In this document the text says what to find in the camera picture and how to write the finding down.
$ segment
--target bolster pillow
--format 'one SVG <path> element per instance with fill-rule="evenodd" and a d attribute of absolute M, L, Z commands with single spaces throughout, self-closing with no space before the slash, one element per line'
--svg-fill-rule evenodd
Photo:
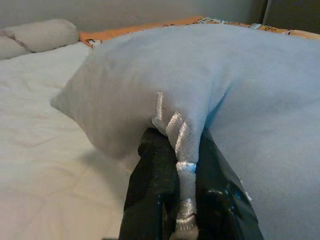
<path fill-rule="evenodd" d="M 14 40 L 31 53 L 53 50 L 79 40 L 76 26 L 63 19 L 7 27 L 0 31 L 0 35 Z"/>

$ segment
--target beige pillow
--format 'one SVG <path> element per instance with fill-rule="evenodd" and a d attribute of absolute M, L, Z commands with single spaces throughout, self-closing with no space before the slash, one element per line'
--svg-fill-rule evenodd
<path fill-rule="evenodd" d="M 2 32 L 33 53 L 75 44 L 79 40 L 76 26 L 63 19 L 7 27 Z"/>
<path fill-rule="evenodd" d="M 29 53 L 30 51 L 20 46 L 14 40 L 0 35 L 0 60 L 11 59 Z"/>

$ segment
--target wall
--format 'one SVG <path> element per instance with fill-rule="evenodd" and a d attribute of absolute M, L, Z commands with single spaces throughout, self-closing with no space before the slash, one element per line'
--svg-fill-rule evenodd
<path fill-rule="evenodd" d="M 267 25 L 320 34 L 320 0 L 269 0 Z"/>
<path fill-rule="evenodd" d="M 227 21 L 262 20 L 266 0 L 0 0 L 0 29 L 63 18 L 80 30 L 206 15 Z"/>

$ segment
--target white mattress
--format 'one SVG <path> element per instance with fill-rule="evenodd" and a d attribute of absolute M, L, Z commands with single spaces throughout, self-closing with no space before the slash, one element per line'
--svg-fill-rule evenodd
<path fill-rule="evenodd" d="M 90 49 L 0 61 L 0 239 L 117 237 L 129 173 L 102 159 L 50 99 Z"/>

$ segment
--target gray wall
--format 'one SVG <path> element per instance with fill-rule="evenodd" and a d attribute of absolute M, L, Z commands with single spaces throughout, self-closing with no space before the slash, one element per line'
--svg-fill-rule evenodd
<path fill-rule="evenodd" d="M 262 20 L 266 0 L 0 0 L 0 29 L 63 18 L 80 30 L 206 15 L 226 21 Z"/>

